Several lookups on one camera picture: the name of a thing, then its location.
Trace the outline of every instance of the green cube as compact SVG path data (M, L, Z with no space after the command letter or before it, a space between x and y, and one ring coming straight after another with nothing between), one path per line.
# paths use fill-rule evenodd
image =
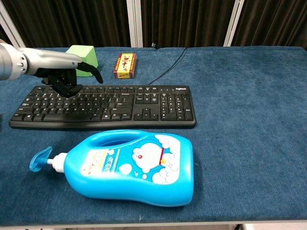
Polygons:
M95 68L98 67L97 56L94 50L94 46L79 46L73 45L71 46L66 53L75 54L82 58L83 62L94 66ZM76 69L76 73L78 77L91 77L92 74L89 72L84 72L81 70Z

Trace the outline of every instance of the keyboard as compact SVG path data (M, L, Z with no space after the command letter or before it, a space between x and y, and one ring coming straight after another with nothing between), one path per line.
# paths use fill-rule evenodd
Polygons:
M195 112L188 86L83 86L71 98L35 86L10 126L28 129L192 128Z

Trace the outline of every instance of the detergent bottle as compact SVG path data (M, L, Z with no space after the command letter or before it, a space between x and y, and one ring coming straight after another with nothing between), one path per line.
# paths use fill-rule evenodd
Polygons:
M126 199L174 207L193 196L193 148L181 136L138 130L92 135L54 159L51 147L37 153L30 170L46 164L64 173L78 193L100 199Z

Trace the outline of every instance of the robotic hand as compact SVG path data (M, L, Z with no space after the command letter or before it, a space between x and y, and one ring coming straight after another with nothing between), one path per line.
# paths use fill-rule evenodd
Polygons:
M14 80L22 74L33 75L43 78L42 82L51 85L61 96L72 97L82 89L82 85L77 84L76 69L92 73L99 83L103 83L99 71L82 62L77 55L32 48L15 49L0 43L0 80Z

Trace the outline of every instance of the space bar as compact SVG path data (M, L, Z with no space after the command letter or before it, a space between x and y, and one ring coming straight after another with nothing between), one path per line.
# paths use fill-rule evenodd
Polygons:
M46 114L43 121L47 122L87 122L91 121L88 114Z

